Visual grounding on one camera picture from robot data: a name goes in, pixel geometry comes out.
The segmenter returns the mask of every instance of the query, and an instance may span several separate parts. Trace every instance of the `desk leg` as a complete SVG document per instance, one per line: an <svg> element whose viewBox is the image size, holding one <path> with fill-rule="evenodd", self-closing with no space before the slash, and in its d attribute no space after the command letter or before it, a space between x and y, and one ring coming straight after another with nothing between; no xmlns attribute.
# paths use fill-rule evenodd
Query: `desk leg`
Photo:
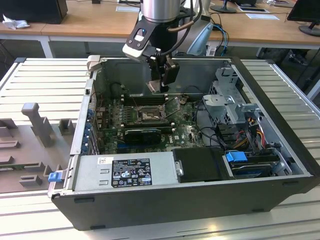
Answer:
<svg viewBox="0 0 320 240"><path fill-rule="evenodd" d="M40 40L44 55L47 59L55 58L55 53L52 51L50 44L49 44L49 38L44 38Z"/></svg>
<svg viewBox="0 0 320 240"><path fill-rule="evenodd" d="M318 82L314 85L314 87L310 90L310 92L307 94L307 97L313 101L315 97L320 93L320 79Z"/></svg>

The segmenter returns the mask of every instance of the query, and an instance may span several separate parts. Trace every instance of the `monitor stand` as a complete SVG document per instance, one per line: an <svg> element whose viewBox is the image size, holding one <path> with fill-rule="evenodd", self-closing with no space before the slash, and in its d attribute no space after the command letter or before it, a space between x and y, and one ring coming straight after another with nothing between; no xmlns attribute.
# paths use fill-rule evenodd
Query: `monitor stand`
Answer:
<svg viewBox="0 0 320 240"><path fill-rule="evenodd" d="M210 9L224 14L235 14L237 11L234 8L227 8L228 0L223 1L222 6L211 6Z"/></svg>
<svg viewBox="0 0 320 240"><path fill-rule="evenodd" d="M310 26L301 25L299 26L299 30L304 34L320 37L320 28L315 27L315 25L315 22L311 23Z"/></svg>

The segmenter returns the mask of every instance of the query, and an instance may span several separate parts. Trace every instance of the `monitor base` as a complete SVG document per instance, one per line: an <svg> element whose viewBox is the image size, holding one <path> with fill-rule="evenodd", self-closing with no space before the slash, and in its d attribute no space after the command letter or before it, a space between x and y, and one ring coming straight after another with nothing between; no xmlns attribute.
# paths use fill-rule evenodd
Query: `monitor base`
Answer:
<svg viewBox="0 0 320 240"><path fill-rule="evenodd" d="M317 27L309 28L306 25L302 25L302 26L299 26L299 30L304 34L320 37L320 28L317 28Z"/></svg>
<svg viewBox="0 0 320 240"><path fill-rule="evenodd" d="M211 6L210 9L224 14L235 14L237 12L234 8L224 8L222 6Z"/></svg>

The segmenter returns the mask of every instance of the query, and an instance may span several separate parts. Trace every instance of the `computer monitor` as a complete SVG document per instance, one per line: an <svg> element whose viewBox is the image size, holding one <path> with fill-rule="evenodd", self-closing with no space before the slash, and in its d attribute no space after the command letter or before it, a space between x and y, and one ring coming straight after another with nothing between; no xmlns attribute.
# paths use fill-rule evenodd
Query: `computer monitor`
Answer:
<svg viewBox="0 0 320 240"><path fill-rule="evenodd" d="M210 9L223 14L235 14L237 11L234 8L227 8L228 0L223 0L222 6L211 6Z"/></svg>
<svg viewBox="0 0 320 240"><path fill-rule="evenodd" d="M299 30L305 34L320 37L320 0L298 0L290 12L289 21L311 22L310 26L301 25Z"/></svg>

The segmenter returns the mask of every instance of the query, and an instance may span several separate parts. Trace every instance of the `motherboard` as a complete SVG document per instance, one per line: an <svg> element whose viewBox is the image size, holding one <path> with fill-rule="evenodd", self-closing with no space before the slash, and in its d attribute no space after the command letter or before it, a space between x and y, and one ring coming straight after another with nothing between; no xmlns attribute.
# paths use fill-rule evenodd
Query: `motherboard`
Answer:
<svg viewBox="0 0 320 240"><path fill-rule="evenodd" d="M186 96L125 97L97 109L100 152L127 154L204 147L195 126L199 101Z"/></svg>

